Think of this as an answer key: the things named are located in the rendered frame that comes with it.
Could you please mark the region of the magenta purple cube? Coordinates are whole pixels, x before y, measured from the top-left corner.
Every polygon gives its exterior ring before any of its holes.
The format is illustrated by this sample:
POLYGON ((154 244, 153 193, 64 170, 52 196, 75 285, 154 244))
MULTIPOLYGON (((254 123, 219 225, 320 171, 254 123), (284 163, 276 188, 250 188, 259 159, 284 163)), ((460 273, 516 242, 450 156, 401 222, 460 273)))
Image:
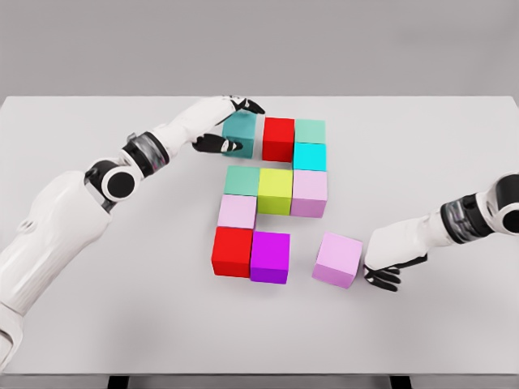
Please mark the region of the magenta purple cube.
POLYGON ((250 279, 254 282, 286 284, 290 267, 290 235, 254 231, 250 279))

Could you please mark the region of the pale pink cube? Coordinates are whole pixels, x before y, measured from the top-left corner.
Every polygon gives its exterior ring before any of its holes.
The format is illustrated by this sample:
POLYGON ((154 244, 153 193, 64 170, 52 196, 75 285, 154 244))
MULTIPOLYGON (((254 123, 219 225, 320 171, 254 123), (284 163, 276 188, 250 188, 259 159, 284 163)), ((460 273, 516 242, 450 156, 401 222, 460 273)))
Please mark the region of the pale pink cube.
POLYGON ((217 226, 254 229, 257 199, 255 196, 224 194, 222 196, 217 226))
POLYGON ((294 170, 290 215, 322 218, 328 201, 328 174, 325 171, 294 170))
POLYGON ((326 232, 320 243, 312 277, 326 284, 348 289, 358 272, 363 243, 326 232))

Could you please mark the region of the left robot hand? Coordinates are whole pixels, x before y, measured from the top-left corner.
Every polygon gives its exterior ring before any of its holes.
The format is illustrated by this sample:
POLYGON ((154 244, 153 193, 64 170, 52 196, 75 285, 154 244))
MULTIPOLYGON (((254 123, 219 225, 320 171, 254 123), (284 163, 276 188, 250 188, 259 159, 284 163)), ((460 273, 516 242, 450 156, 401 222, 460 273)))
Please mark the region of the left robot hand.
POLYGON ((185 130, 187 140, 197 152, 224 154, 242 150, 242 143, 211 134, 210 131, 239 111, 265 114, 265 110, 249 98, 211 96, 184 110, 175 121, 185 130))

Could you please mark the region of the red cube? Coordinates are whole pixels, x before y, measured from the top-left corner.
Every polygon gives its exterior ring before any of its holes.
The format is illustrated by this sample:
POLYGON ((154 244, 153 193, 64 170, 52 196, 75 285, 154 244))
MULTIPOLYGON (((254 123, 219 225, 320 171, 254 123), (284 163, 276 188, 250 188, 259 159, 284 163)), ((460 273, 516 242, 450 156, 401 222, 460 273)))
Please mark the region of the red cube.
POLYGON ((252 229, 218 226, 211 256, 214 274, 249 278, 252 238, 252 229))
POLYGON ((293 118, 264 119, 262 159, 290 163, 294 154, 293 118))

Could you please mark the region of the cyan cube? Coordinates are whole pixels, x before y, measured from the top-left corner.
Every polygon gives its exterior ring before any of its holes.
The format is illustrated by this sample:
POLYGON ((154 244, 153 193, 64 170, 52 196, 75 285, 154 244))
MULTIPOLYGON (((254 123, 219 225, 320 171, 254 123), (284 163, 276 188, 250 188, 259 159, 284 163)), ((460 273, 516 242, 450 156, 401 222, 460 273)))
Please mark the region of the cyan cube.
POLYGON ((293 169, 326 171, 327 148, 322 143, 295 143, 293 169))

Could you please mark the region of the dark teal cube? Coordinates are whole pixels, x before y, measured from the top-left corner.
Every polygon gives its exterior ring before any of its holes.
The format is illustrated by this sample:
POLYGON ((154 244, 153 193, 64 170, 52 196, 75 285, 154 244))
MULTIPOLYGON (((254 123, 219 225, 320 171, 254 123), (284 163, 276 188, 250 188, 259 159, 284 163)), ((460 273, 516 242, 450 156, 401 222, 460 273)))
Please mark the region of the dark teal cube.
POLYGON ((225 155, 251 159, 254 151, 255 127, 256 115, 247 111, 238 111, 225 120, 222 136, 242 145, 242 149, 227 152, 225 155))

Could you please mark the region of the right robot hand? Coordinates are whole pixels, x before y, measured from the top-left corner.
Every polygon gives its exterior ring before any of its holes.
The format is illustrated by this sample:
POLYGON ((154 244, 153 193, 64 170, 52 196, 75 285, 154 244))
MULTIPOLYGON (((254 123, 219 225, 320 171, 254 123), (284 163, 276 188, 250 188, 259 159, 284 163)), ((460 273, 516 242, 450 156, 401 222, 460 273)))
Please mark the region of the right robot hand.
POLYGON ((420 219, 404 220, 373 232, 362 265, 369 284, 395 293, 401 269, 427 261, 427 248, 418 234, 420 223, 420 219))

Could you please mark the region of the yellow-green cube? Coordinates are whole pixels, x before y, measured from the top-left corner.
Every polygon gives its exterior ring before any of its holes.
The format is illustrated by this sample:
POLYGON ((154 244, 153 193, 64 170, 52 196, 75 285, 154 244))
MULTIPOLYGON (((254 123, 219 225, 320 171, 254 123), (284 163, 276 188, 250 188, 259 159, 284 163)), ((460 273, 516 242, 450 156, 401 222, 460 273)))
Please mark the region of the yellow-green cube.
POLYGON ((292 203, 293 171, 261 168, 259 179, 258 213, 288 216, 292 203))

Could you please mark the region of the pale green cube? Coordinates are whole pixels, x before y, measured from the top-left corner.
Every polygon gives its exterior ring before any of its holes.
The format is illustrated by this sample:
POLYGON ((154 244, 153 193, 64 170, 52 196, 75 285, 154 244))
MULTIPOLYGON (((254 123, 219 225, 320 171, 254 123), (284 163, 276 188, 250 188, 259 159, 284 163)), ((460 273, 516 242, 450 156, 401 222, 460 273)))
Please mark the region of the pale green cube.
POLYGON ((224 194, 257 196, 259 179, 259 168, 231 165, 226 172, 224 194))
POLYGON ((326 125, 324 120, 301 119, 295 120, 296 143, 326 143, 326 125))

